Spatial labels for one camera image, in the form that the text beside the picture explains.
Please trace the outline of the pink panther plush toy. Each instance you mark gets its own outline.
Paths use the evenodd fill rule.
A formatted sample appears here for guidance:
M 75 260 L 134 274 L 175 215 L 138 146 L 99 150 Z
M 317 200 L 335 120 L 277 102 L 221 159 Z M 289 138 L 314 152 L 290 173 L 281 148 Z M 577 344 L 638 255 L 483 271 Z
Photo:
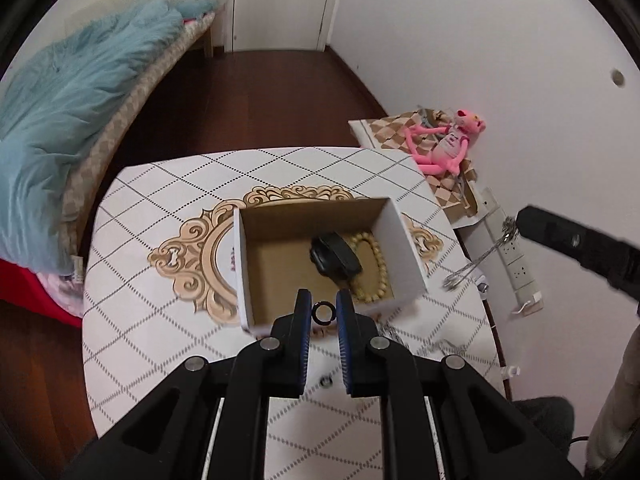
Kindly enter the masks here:
M 414 125 L 404 129 L 406 144 L 413 160 L 422 174 L 440 177 L 460 174 L 462 160 L 468 154 L 471 144 L 486 129 L 486 122 L 477 114 L 469 110 L 457 110 L 454 117 L 446 125 L 425 128 Z M 427 154 L 421 155 L 416 149 L 413 139 L 416 136 L 442 134 L 442 138 Z

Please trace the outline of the wooden bed frame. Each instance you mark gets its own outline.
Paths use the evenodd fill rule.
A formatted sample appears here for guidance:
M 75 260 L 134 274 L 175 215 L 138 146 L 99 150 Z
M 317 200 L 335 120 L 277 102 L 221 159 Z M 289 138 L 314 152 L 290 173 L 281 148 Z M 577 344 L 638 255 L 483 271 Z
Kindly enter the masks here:
M 191 50 L 202 50 L 206 58 L 213 58 L 215 50 L 213 36 L 213 26 L 209 26 L 209 28 L 206 28 L 201 36 L 198 37 L 198 40 L 194 41 Z

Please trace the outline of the white power strip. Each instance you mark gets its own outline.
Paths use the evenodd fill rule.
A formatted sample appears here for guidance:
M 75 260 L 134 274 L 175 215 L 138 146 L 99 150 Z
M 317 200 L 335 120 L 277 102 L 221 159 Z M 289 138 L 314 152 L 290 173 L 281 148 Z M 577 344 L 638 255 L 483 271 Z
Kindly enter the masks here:
M 486 209 L 483 219 L 491 241 L 496 245 L 506 274 L 513 289 L 518 306 L 512 316 L 532 315 L 542 308 L 542 292 L 522 251 L 515 220 L 508 216 L 498 204 L 490 188 L 480 191 L 482 205 Z

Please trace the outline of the brown checkered cushion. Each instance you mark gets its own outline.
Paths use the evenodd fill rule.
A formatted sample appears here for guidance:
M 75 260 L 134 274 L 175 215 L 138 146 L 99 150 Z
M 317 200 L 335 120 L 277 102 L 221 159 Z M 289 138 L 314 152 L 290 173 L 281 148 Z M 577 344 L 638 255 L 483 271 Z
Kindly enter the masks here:
M 413 130 L 416 154 L 425 157 L 446 134 L 424 133 L 423 129 L 447 127 L 450 122 L 451 117 L 444 110 L 421 107 L 395 116 L 351 120 L 348 125 L 363 148 L 396 150 L 409 155 L 412 151 L 406 142 L 406 133 Z M 474 226 L 486 216 L 487 206 L 477 191 L 477 172 L 469 156 L 460 162 L 456 176 L 445 172 L 441 176 L 426 176 L 425 179 L 454 229 Z

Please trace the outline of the red bedding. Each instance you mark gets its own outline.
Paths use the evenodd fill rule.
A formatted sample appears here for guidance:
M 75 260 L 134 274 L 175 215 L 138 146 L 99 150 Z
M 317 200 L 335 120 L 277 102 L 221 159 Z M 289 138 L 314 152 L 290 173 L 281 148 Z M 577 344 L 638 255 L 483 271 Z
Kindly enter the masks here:
M 38 278 L 27 269 L 4 260 L 0 264 L 0 298 L 45 318 L 81 328 L 81 318 L 61 308 L 46 292 Z

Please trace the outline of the white door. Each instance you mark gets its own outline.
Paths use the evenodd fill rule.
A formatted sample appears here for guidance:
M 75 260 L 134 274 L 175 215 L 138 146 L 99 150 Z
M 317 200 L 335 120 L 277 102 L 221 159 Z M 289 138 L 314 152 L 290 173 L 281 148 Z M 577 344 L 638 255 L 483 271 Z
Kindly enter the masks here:
M 228 0 L 224 48 L 322 51 L 336 0 Z

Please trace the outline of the blue duvet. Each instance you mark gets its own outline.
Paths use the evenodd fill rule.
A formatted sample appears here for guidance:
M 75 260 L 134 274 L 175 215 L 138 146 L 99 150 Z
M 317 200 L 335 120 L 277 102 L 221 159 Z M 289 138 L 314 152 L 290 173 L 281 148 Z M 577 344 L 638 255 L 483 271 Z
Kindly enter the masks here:
M 216 0 L 136 3 L 49 44 L 15 74 L 1 102 L 3 260 L 34 272 L 72 273 L 60 240 L 68 176 L 186 21 L 217 6 Z

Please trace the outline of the patterned white tablecloth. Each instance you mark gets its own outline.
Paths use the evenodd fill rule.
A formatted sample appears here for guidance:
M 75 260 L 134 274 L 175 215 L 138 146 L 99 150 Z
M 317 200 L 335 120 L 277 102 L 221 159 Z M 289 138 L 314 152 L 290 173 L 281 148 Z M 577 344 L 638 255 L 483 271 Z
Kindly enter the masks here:
M 280 200 L 394 200 L 426 267 L 426 295 L 380 318 L 417 356 L 462 356 L 504 394 L 500 360 L 477 286 L 442 289 L 465 263 L 454 230 L 408 155 L 365 148 L 262 148 L 150 162 L 120 172 L 96 211 L 85 278 L 82 353 L 94 428 L 103 437 L 189 356 L 218 361 L 254 342 L 240 326 L 235 208 Z M 334 300 L 309 261 L 285 255 L 258 271 L 252 299 L 273 299 L 269 323 L 297 289 Z M 337 336 L 311 339 L 306 389 L 272 400 L 265 479 L 382 479 L 380 408 L 342 383 Z

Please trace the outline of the white cardboard box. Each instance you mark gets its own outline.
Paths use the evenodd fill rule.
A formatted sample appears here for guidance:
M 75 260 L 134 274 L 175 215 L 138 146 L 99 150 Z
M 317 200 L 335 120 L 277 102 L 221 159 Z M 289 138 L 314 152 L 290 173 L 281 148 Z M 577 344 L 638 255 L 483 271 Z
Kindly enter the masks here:
M 408 220 L 389 197 L 284 200 L 233 215 L 236 296 L 242 329 L 261 337 L 294 309 L 302 289 L 329 326 L 341 290 L 357 312 L 386 313 L 427 292 Z

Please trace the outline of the checkered bed mattress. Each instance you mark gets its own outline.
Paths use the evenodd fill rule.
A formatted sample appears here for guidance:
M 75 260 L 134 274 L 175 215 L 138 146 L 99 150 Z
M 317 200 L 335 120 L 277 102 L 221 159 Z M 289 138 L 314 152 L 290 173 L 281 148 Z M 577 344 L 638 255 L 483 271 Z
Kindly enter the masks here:
M 73 263 L 70 274 L 79 272 L 82 238 L 101 183 L 124 135 L 158 83 L 190 47 L 212 31 L 214 19 L 215 13 L 209 12 L 183 25 L 177 39 L 138 77 L 122 105 L 99 131 L 87 157 L 68 176 L 62 198 L 60 241 Z

